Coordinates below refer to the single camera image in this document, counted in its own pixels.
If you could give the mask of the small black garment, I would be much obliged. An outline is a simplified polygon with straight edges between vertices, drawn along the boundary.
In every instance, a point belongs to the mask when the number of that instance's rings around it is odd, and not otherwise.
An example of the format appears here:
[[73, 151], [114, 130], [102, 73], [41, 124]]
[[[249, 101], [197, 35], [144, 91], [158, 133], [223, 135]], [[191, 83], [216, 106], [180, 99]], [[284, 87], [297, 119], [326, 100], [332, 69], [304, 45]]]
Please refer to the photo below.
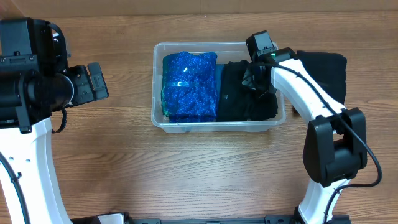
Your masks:
[[246, 103], [248, 92], [242, 85], [248, 64], [247, 60], [241, 60], [223, 65], [217, 122], [248, 120]]

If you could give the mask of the large black garment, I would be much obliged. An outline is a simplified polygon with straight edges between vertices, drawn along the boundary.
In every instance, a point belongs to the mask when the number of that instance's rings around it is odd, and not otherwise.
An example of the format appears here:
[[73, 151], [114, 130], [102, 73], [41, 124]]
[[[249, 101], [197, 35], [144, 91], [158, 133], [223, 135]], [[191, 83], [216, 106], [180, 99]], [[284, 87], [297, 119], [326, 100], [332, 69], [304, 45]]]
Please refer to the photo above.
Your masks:
[[345, 103], [347, 59], [341, 54], [297, 51], [308, 74], [334, 100]]

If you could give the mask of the blue sequin cloth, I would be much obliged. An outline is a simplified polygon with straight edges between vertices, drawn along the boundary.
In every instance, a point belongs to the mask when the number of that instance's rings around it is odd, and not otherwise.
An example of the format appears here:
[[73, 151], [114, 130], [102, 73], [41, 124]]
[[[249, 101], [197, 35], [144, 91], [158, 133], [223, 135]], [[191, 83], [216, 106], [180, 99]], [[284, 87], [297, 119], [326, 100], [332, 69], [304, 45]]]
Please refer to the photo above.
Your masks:
[[216, 119], [217, 54], [189, 52], [163, 59], [162, 113], [171, 123], [212, 122]]

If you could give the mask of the blue denim jeans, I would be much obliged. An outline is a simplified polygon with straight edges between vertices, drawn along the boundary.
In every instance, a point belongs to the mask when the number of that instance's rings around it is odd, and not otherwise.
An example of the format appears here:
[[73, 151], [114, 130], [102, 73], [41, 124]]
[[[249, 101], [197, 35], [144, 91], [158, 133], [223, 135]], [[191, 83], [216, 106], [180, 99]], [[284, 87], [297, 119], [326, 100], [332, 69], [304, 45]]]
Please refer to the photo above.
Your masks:
[[217, 100], [216, 100], [217, 103], [219, 103], [220, 96], [221, 96], [223, 69], [224, 69], [224, 64], [216, 64], [215, 80], [216, 80], [216, 89], [217, 89]]

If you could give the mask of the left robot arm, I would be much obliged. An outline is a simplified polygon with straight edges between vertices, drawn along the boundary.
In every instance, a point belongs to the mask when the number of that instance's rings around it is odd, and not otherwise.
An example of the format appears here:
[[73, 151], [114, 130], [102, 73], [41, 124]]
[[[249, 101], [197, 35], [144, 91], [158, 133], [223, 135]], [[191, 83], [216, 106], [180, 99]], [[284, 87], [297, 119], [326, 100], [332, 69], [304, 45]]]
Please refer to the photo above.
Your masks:
[[108, 97], [98, 63], [68, 65], [49, 21], [1, 21], [1, 187], [13, 223], [70, 223], [52, 156], [51, 115]]

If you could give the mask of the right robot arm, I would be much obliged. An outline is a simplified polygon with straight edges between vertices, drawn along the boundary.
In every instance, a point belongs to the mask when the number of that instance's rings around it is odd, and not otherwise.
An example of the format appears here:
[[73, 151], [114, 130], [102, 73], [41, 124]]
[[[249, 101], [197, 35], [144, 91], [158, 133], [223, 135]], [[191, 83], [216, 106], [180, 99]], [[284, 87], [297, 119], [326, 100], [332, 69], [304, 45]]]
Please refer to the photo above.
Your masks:
[[333, 216], [342, 188], [367, 165], [366, 120], [360, 109], [347, 109], [307, 72], [290, 48], [278, 49], [266, 31], [246, 39], [252, 60], [243, 84], [283, 93], [307, 124], [303, 163], [310, 177], [304, 199], [289, 223], [350, 223]]

